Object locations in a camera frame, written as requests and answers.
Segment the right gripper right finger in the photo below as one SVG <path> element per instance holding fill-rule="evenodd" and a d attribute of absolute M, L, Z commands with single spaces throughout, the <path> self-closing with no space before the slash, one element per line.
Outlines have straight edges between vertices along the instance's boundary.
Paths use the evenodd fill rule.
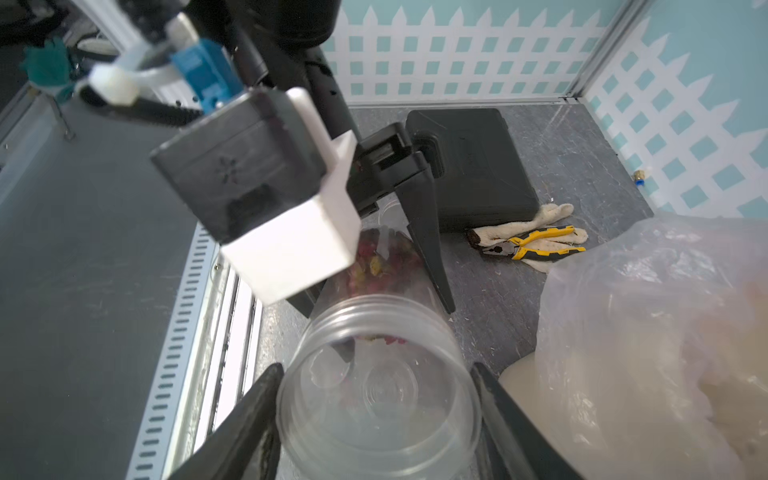
<path fill-rule="evenodd" d="M 579 479 L 482 363 L 470 374 L 479 396 L 482 428 L 475 451 L 481 479 Z"/>

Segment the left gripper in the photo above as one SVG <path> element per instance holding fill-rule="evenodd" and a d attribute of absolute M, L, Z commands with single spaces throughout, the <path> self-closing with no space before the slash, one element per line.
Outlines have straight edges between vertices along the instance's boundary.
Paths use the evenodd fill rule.
<path fill-rule="evenodd" d="M 443 309 L 452 314 L 455 302 L 441 254 L 432 169 L 402 123 L 392 123 L 358 145 L 347 192 L 362 218 L 378 209 L 381 198 L 396 193 L 425 271 Z M 308 287 L 289 297 L 287 302 L 309 318 L 324 284 L 321 281 Z"/>

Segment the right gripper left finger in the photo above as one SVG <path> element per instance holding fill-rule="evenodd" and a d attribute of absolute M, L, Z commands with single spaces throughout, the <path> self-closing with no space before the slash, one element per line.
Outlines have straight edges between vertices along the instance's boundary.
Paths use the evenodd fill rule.
<path fill-rule="evenodd" d="M 274 479 L 281 449 L 276 425 L 277 393 L 283 377 L 282 364 L 270 365 L 213 435 L 170 477 Z"/>

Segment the clear tea jar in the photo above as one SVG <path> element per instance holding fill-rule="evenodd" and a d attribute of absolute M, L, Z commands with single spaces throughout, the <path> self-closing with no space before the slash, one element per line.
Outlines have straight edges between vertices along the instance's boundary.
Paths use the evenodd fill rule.
<path fill-rule="evenodd" d="M 388 196 L 361 232 L 389 227 L 411 239 L 407 223 L 400 202 Z M 428 346 L 357 340 L 349 351 L 336 348 L 346 334 L 404 338 L 405 316 L 419 314 L 421 305 L 374 295 L 338 302 L 334 276 L 278 392 L 285 452 L 307 479 L 458 477 L 478 442 L 480 404 L 436 291 L 435 307 L 413 333 L 426 336 Z"/>

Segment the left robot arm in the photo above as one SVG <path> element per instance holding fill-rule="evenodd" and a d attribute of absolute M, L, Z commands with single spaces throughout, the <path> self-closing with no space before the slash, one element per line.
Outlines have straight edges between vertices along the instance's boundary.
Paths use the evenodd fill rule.
<path fill-rule="evenodd" d="M 266 305 L 308 314 L 367 248 L 362 221 L 395 195 L 446 312 L 432 170 L 405 127 L 362 137 L 322 52 L 336 1 L 87 1 L 140 36 L 76 93 L 105 116 L 174 126 L 151 160 Z"/>

